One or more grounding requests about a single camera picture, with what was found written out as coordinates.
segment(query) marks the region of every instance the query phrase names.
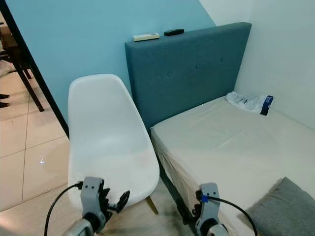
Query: dark table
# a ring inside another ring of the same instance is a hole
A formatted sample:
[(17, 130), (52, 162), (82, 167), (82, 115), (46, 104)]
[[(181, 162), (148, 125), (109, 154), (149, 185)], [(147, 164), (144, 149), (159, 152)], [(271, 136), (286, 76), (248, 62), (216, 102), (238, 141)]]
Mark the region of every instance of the dark table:
[(3, 49), (6, 51), (9, 58), (11, 59), (12, 64), (14, 65), (16, 71), (18, 72), (21, 80), (23, 81), (26, 89), (30, 93), (39, 111), (43, 112), (44, 108), (40, 104), (33, 88), (31, 87), (31, 85), (29, 84), (26, 78), (28, 77), (28, 79), (31, 79), (31, 76), (27, 71), (27, 68), (29, 67), (27, 58), (23, 56), (22, 51), (17, 45), (13, 35), (11, 34), (9, 27), (0, 27), (0, 30), (1, 30), (1, 42), (2, 42)]

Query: gray pillow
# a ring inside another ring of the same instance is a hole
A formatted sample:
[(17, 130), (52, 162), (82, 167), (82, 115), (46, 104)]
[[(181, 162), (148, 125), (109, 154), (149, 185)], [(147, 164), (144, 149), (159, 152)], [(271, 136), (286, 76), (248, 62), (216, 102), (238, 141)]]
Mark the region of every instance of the gray pillow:
[(315, 236), (315, 200), (287, 177), (248, 213), (266, 236)]

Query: white remote control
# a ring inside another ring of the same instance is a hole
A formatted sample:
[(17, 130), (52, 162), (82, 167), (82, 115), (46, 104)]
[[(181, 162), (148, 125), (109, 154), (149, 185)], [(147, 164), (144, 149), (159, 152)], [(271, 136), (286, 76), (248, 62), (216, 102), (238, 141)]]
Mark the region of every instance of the white remote control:
[(147, 34), (141, 34), (141, 35), (134, 35), (133, 41), (144, 41), (144, 40), (150, 40), (150, 39), (158, 39), (159, 34), (158, 33), (147, 33)]

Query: bed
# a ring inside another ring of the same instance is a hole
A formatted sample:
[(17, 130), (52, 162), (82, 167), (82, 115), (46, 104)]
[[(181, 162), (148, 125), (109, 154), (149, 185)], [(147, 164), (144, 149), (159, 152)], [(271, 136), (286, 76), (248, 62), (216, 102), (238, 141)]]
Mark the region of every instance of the bed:
[[(244, 209), (284, 176), (315, 198), (315, 132), (272, 109), (265, 117), (224, 99), (250, 28), (235, 23), (126, 44), (133, 99), (184, 221), (207, 182)], [(221, 204), (219, 217), (230, 235), (253, 235), (229, 205)]]

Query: mattress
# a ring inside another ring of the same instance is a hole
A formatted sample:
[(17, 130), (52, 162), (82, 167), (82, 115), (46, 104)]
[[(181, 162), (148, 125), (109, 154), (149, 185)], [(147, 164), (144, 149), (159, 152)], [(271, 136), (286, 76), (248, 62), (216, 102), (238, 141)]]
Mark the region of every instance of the mattress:
[[(220, 197), (248, 209), (283, 177), (315, 198), (315, 131), (281, 113), (240, 110), (223, 97), (151, 128), (157, 155), (191, 210), (199, 185), (215, 182)], [(238, 235), (253, 231), (221, 203), (220, 220)]]

